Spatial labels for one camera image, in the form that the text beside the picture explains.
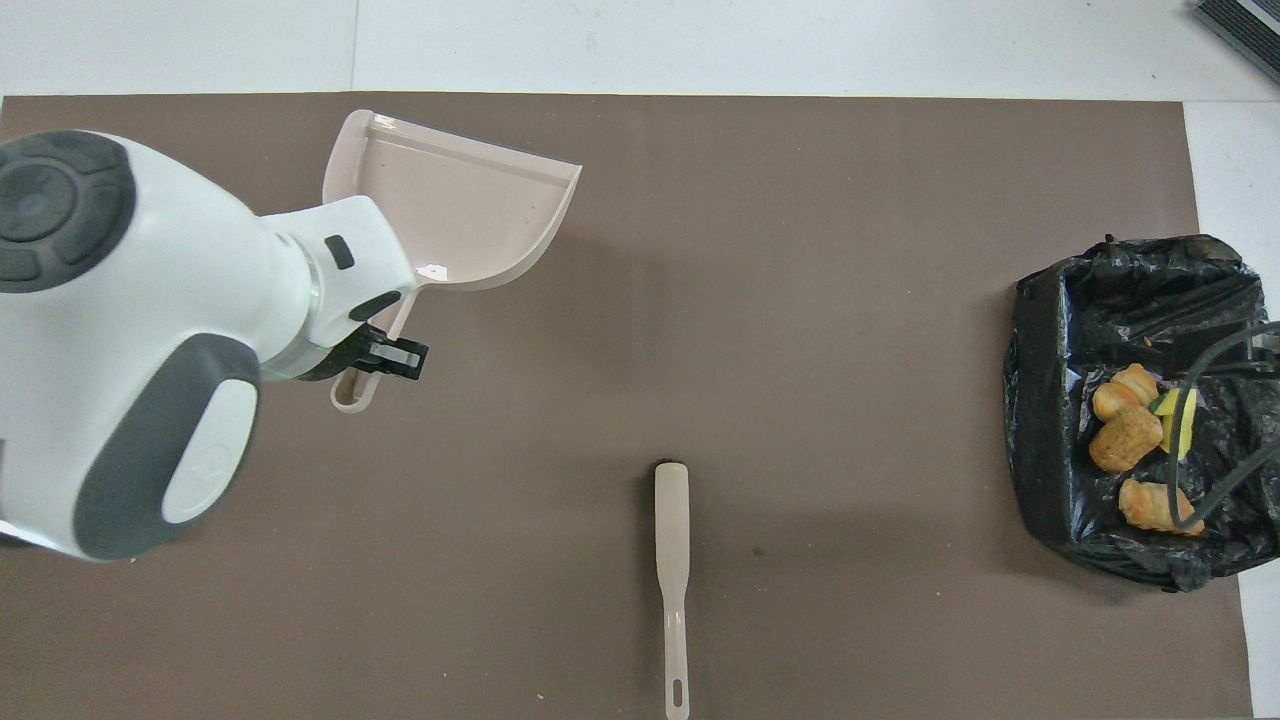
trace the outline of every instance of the brown mat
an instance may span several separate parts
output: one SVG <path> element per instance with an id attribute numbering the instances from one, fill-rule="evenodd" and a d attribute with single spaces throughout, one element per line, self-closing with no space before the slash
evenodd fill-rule
<path id="1" fill-rule="evenodd" d="M 369 413 L 271 386 L 182 541 L 0 551 L 0 716 L 660 717 L 666 456 L 695 717 L 1249 714 L 1235 580 L 1052 555 L 1002 443 L 1011 283 L 1197 229 L 1180 106 L 9 97 L 0 135 L 125 135 L 275 213 L 319 201 L 361 106 L 582 163 L 563 229 L 508 286 L 420 300 L 424 379 Z"/>

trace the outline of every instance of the white tile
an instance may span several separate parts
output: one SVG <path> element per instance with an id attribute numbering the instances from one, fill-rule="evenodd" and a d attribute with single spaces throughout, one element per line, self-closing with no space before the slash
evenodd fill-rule
<path id="1" fill-rule="evenodd" d="M 362 0 L 357 90 L 1274 100 L 1185 0 Z"/>
<path id="2" fill-rule="evenodd" d="M 1262 275 L 1280 318 L 1280 102 L 1189 102 L 1187 142 L 1201 231 L 1235 247 Z M 1280 564 L 1240 574 L 1253 714 L 1280 717 Z"/>
<path id="3" fill-rule="evenodd" d="M 0 95 L 348 90 L 357 0 L 0 1 Z"/>

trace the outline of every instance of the black plastic bag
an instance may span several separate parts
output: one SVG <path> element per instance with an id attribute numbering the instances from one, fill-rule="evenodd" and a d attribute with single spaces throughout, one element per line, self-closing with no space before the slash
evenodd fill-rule
<path id="1" fill-rule="evenodd" d="M 1193 591 L 1280 555 L 1280 462 L 1266 462 L 1206 518 L 1197 538 L 1130 527 L 1120 483 L 1167 482 L 1160 448 L 1128 473 L 1088 454 L 1102 423 L 1089 398 L 1130 363 L 1172 388 L 1215 341 L 1267 320 L 1257 274 L 1210 236 L 1116 242 L 1018 282 L 1005 357 L 1005 442 L 1023 523 L 1082 565 L 1166 591 Z M 1275 356 L 1253 345 L 1197 380 L 1192 450 L 1179 487 L 1193 505 L 1213 483 L 1280 438 Z"/>

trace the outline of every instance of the dustpan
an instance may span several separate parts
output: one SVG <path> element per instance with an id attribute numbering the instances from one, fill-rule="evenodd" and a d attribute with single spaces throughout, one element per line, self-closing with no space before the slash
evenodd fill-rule
<path id="1" fill-rule="evenodd" d="M 372 199 L 413 265 L 413 292 L 370 320 L 396 340 L 424 288 L 486 290 L 532 266 L 559 229 L 581 170 L 356 110 L 329 154 L 323 199 Z M 364 410 L 378 379 L 346 370 L 330 392 L 334 406 Z"/>

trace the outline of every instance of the yellow fruit piece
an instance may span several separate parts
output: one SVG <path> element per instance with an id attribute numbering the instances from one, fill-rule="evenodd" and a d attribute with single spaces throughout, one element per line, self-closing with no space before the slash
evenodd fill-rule
<path id="1" fill-rule="evenodd" d="M 1165 452 L 1170 452 L 1174 443 L 1174 414 L 1178 413 L 1178 397 L 1180 393 L 1181 388 L 1174 388 L 1166 392 L 1152 410 L 1152 413 L 1160 418 L 1160 425 L 1165 430 L 1165 437 L 1160 441 L 1160 448 Z M 1187 410 L 1183 411 L 1183 432 L 1178 438 L 1179 460 L 1185 460 L 1187 452 L 1192 448 L 1192 423 L 1196 420 L 1197 401 L 1199 401 L 1199 393 L 1196 388 L 1192 388 L 1192 391 L 1187 393 Z"/>

